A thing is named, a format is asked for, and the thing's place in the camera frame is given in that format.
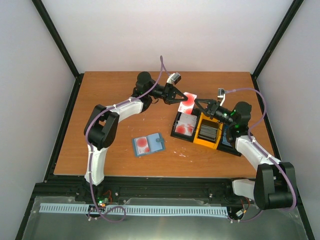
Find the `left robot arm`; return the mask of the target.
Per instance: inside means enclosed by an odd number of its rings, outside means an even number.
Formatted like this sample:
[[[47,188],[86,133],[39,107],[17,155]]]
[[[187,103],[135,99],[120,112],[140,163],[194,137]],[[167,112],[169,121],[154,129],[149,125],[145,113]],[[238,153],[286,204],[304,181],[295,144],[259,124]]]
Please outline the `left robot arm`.
[[[108,148],[115,140],[118,124],[147,110],[152,99],[161,99],[167,105],[187,101],[187,96],[175,87],[180,80],[181,75],[175,72],[168,76],[165,85],[160,85],[152,79],[149,72],[143,71],[138,74],[132,95],[127,100],[110,106],[98,104],[94,107],[84,128],[88,148],[84,178],[91,184],[86,195],[92,201],[103,198],[104,188],[99,184],[105,177],[105,159]]]

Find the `red white credit card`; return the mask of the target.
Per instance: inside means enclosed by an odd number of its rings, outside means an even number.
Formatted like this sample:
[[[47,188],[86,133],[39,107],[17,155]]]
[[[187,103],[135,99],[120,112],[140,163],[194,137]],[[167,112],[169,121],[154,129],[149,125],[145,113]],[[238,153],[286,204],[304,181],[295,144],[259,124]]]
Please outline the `red white credit card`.
[[[138,156],[148,154],[150,152],[148,140],[145,136],[135,138],[134,147]]]

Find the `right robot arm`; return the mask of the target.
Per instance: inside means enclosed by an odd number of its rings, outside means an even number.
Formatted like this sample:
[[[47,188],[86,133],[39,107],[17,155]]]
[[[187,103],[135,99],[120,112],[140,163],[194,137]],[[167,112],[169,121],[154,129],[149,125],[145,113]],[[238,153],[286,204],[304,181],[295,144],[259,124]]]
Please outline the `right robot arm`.
[[[197,98],[194,102],[206,117],[227,126],[227,141],[256,170],[254,180],[233,180],[233,193],[253,200],[261,210],[294,209],[298,201],[295,168],[273,157],[251,134],[248,123],[252,106],[240,101],[228,110],[213,99]]]

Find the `teal card holder wallet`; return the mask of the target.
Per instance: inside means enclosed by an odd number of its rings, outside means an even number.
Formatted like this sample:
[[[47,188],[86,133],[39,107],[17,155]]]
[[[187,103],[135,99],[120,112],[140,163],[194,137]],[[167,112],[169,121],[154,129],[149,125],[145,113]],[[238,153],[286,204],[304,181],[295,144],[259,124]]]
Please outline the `teal card holder wallet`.
[[[150,154],[154,154],[154,153],[157,153],[157,152],[162,152],[162,151],[164,151],[166,149],[165,140],[164,140],[164,138],[163,138],[161,133],[156,132],[156,133],[149,134],[149,135],[146,135],[146,136],[143,136],[143,137],[147,138],[148,146],[150,148],[150,152],[147,153],[147,154],[143,154],[143,155],[137,155],[136,150],[135,150],[135,145],[134,145],[134,139],[136,139],[137,137],[133,138],[131,142],[132,142],[133,152],[134,152],[134,155],[136,157],[142,157],[142,156],[145,156],[145,155],[150,155]]]

